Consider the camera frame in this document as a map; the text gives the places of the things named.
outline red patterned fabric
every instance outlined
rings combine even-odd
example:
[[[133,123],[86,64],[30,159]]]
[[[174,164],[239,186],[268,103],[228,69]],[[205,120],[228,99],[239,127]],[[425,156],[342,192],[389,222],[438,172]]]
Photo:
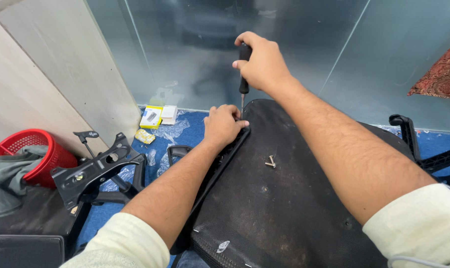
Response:
[[[407,93],[412,94],[450,99],[450,48]]]

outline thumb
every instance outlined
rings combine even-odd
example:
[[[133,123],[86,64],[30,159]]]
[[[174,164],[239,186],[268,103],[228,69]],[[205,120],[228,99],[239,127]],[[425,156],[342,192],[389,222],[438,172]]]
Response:
[[[236,121],[235,123],[240,127],[240,129],[250,125],[250,122],[246,120]]]
[[[240,61],[234,61],[232,63],[233,68],[241,70],[243,68],[243,66],[245,66],[245,64],[247,64],[248,61],[245,60],[240,60]]]

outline shirt sleeve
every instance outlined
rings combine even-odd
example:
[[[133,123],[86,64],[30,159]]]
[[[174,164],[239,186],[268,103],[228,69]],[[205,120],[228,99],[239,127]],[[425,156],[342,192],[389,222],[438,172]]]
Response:
[[[450,189],[419,188],[383,207],[363,227],[386,257],[408,256],[450,264]],[[395,268],[427,267],[398,260]]]
[[[167,246],[153,228],[136,216],[116,213],[85,250],[61,268],[164,268],[169,259]]]

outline red plastic basket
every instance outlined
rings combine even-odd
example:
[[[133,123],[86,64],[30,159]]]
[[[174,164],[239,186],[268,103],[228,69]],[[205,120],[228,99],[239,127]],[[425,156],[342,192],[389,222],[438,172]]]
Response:
[[[55,142],[55,139],[41,129],[27,129],[17,132],[0,143],[0,155],[11,155],[27,145],[48,145],[48,151],[42,161],[23,176],[23,179],[32,185],[40,184],[51,189],[56,188],[50,175],[55,167],[74,168],[78,162],[73,154]]]

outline forearm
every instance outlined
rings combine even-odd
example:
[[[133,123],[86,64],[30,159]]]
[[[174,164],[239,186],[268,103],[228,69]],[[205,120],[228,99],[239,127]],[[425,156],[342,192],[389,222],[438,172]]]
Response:
[[[364,224],[396,198],[435,181],[294,78],[267,90],[298,126],[335,192]]]
[[[219,147],[203,141],[133,198],[121,212],[149,224],[172,247]]]

